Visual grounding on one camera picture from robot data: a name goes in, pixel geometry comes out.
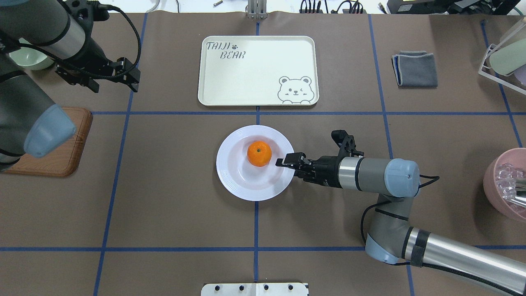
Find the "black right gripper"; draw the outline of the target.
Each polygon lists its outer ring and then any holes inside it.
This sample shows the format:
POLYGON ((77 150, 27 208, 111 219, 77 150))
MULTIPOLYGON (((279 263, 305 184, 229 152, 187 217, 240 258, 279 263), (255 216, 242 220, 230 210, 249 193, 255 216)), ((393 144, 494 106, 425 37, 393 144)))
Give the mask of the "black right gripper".
POLYGON ((310 160, 304 153, 288 153, 283 159, 277 159, 277 167, 299 168, 294 176, 304 182, 319 184, 323 187, 341 188, 339 165, 341 158, 323 156, 310 160))

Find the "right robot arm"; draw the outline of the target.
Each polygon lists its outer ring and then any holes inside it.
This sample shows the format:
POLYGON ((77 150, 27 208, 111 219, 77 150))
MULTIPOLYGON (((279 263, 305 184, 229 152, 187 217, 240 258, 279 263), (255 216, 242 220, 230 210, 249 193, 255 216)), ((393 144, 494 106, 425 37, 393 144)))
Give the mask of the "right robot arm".
POLYGON ((432 234, 409 223, 413 201, 422 189, 414 161, 373 159, 362 152, 308 159, 289 153, 275 163, 294 170, 305 182, 325 187, 377 193, 371 226, 362 237, 366 253, 389 265, 406 261, 485 285, 511 296, 525 294, 525 264, 468 244, 432 234))

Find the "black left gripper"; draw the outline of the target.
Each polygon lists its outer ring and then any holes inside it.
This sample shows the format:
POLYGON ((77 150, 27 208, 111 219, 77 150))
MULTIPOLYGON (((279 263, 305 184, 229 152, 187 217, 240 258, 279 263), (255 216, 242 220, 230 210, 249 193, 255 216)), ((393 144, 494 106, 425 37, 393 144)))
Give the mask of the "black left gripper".
POLYGON ((125 84, 136 93, 141 76, 141 72, 137 69, 140 56, 141 45, 138 47, 135 62, 125 57, 112 61, 105 56, 98 45, 88 45, 72 58, 58 61, 55 73, 68 84, 72 86, 79 84, 94 93, 99 92, 97 79, 125 84))

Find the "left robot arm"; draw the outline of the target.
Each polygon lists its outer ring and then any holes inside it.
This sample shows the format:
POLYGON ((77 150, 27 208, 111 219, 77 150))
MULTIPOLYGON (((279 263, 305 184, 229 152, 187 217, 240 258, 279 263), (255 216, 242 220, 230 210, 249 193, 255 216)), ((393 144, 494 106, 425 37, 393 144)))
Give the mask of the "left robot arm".
POLYGON ((138 91, 141 38, 130 17, 99 0, 2 0, 1 2, 1 172, 22 157, 47 156, 76 134, 64 109, 34 80, 11 53, 32 49, 55 64, 67 84, 99 92, 99 81, 121 83, 138 91), (134 61, 111 60, 92 36, 94 23, 116 12, 137 41, 134 61))

